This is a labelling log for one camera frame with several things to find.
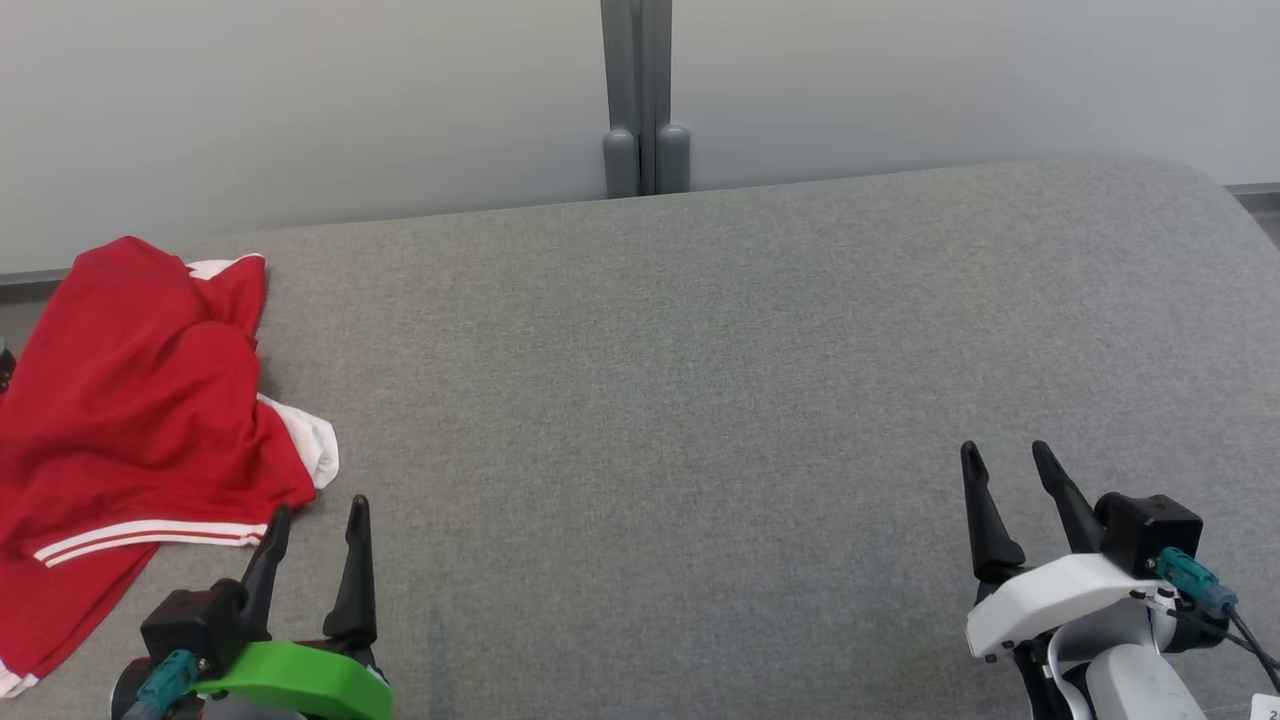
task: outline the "gray baseboard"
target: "gray baseboard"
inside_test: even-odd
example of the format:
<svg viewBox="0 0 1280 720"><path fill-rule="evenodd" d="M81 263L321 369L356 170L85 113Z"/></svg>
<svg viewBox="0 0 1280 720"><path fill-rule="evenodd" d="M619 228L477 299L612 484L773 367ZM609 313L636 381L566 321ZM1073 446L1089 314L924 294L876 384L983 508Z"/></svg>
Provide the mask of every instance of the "gray baseboard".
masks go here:
<svg viewBox="0 0 1280 720"><path fill-rule="evenodd" d="M1226 190L1254 215L1280 213L1280 182L1260 182L1253 184L1229 184Z"/></svg>
<svg viewBox="0 0 1280 720"><path fill-rule="evenodd" d="M44 302L58 290L67 270L0 274L0 304Z"/></svg>

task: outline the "gray felt surface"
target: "gray felt surface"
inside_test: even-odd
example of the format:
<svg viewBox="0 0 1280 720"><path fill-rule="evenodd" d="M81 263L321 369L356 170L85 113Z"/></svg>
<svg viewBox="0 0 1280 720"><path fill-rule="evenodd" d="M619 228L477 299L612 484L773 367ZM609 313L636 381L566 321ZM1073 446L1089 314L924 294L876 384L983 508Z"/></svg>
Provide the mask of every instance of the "gray felt surface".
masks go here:
<svg viewBox="0 0 1280 720"><path fill-rule="evenodd" d="M319 634L374 509L397 717L1025 717L966 653L959 447L1033 562L1029 447L1167 493L1280 650L1280 252L1210 179L1069 159L289 229L264 389L333 420L278 635ZM101 716L136 628L248 553L165 548L5 720ZM1211 717L1261 669L1176 657Z"/></svg>

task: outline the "cable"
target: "cable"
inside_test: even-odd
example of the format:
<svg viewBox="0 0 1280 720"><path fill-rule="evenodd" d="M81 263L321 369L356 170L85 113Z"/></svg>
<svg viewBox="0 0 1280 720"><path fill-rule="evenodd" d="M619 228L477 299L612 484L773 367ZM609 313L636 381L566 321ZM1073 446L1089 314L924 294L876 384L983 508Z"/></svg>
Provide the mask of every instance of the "cable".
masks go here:
<svg viewBox="0 0 1280 720"><path fill-rule="evenodd" d="M133 703L133 707L120 720L161 720L165 712L169 712L168 707L157 707L150 702L138 701Z"/></svg>
<svg viewBox="0 0 1280 720"><path fill-rule="evenodd" d="M1199 618L1197 618L1194 615L1190 615L1188 612L1183 612L1183 611L1179 611L1179 610L1174 610L1172 607L1165 609L1165 615L1169 615L1170 618L1176 618L1178 620L1180 620L1183 623L1190 623L1192 625L1197 625L1199 629L1204 630L1206 633L1210 633L1211 635L1215 635L1215 637L1220 637L1220 638L1222 638L1225 641L1231 641L1233 643L1235 643L1239 647L1244 648L1244 651L1248 652L1249 655L1253 655L1256 657L1258 656L1257 651L1253 650L1253 646L1251 646L1249 643L1247 643L1243 639L1240 639L1239 635L1235 635L1235 634L1233 634L1233 633L1230 633L1228 630L1224 630L1222 628L1219 628L1217 625L1215 625L1212 623L1206 623L1204 620L1201 620ZM1270 662L1272 666L1275 666L1277 670L1280 670L1280 660L1276 660L1275 657L1271 657L1270 655L1266 655L1266 653L1262 653L1262 655L1265 655L1265 657L1262 657L1262 660L1265 662Z"/></svg>
<svg viewBox="0 0 1280 720"><path fill-rule="evenodd" d="M1244 624L1244 620L1240 619L1240 614L1235 611L1235 605L1230 602L1224 603L1222 612L1231 619L1231 623L1235 624L1235 629L1240 630L1240 634L1244 635L1244 642L1253 647L1253 653L1258 656L1258 662L1261 662L1262 669L1267 671L1267 678L1271 680L1271 684L1275 685L1276 692L1280 692L1280 675L1276 674L1276 669L1271 665L1271 662L1267 662L1267 659L1271 656L1262 650L1262 646L1258 643L1258 638L1253 637L1253 633L1249 632L1249 626Z"/></svg>

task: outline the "black cable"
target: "black cable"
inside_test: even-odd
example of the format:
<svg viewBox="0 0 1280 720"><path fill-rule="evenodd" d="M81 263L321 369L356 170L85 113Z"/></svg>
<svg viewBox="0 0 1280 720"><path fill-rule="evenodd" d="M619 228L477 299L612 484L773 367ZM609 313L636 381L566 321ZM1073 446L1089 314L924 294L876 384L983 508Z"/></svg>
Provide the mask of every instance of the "black cable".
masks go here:
<svg viewBox="0 0 1280 720"><path fill-rule="evenodd" d="M1248 653L1251 653L1253 656L1258 656L1257 651L1253 650L1253 646L1251 646L1249 643L1247 643L1243 639L1240 639L1239 635L1231 634L1230 632L1224 630L1222 628L1219 628L1217 625L1215 625L1212 623L1206 623L1204 620L1201 620L1199 618L1197 618L1197 616L1194 616L1194 615L1192 615L1189 612L1183 612L1183 611L1179 611L1179 610L1174 610L1172 607L1169 607L1169 609L1165 610L1165 615L1169 615L1170 618L1176 618L1178 620L1180 620L1183 623L1190 623L1192 625L1198 626L1201 630L1203 630L1203 632L1206 632L1206 633L1208 633L1211 635L1222 638L1224 641L1231 641L1233 643L1235 643L1235 644L1240 646L1242 648L1244 648L1245 652L1248 652ZM1270 655L1266 655L1266 653L1262 653L1262 655L1265 657L1262 657L1262 656L1258 656L1258 657L1262 657L1263 662L1270 662L1274 667L1276 667L1277 670L1280 670L1280 660L1276 660L1275 657L1271 657Z"/></svg>
<svg viewBox="0 0 1280 720"><path fill-rule="evenodd" d="M1276 692L1280 692L1280 675L1277 675L1276 669L1267 662L1267 659L1271 656L1262 650L1262 646L1258 643L1258 638L1253 637L1253 633L1249 632L1249 626L1240 619L1240 614L1235 611L1235 606L1230 602L1224 603L1222 612L1226 612L1226 616L1235 624L1235 629L1240 630L1240 634L1244 635L1244 642L1253 647L1253 653L1258 656L1258 662L1261 662L1262 669L1267 671L1267 678L1271 680L1271 684L1275 685Z"/></svg>

